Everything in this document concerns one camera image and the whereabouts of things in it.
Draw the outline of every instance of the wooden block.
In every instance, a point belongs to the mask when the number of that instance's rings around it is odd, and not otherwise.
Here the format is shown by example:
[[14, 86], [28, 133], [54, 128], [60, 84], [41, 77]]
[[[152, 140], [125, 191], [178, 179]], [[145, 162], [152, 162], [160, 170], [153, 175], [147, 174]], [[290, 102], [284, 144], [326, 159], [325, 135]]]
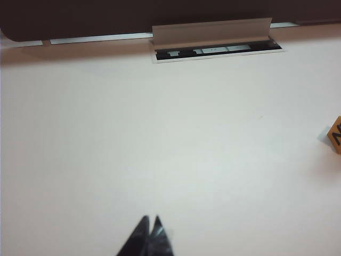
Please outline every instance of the wooden block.
[[341, 116], [336, 119], [334, 125], [330, 128], [328, 132], [328, 137], [336, 149], [338, 154], [341, 154]]

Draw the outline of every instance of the black pointed object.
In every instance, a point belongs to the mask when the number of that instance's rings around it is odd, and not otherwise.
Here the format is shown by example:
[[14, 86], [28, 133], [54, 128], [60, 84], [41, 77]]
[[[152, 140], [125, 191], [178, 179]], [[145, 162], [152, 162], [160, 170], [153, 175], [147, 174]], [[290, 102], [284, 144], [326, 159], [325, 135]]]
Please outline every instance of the black pointed object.
[[149, 217], [144, 216], [117, 256], [146, 256], [149, 236]]
[[174, 256], [171, 243], [158, 216], [156, 216], [153, 231], [149, 235], [148, 256]]

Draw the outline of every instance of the white tabletop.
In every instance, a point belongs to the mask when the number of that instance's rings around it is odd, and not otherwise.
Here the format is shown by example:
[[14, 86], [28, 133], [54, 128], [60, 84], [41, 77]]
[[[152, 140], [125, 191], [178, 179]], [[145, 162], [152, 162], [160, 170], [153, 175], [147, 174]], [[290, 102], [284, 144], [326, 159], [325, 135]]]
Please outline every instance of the white tabletop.
[[3, 49], [2, 256], [340, 256], [341, 24], [286, 52], [152, 63], [149, 39]]

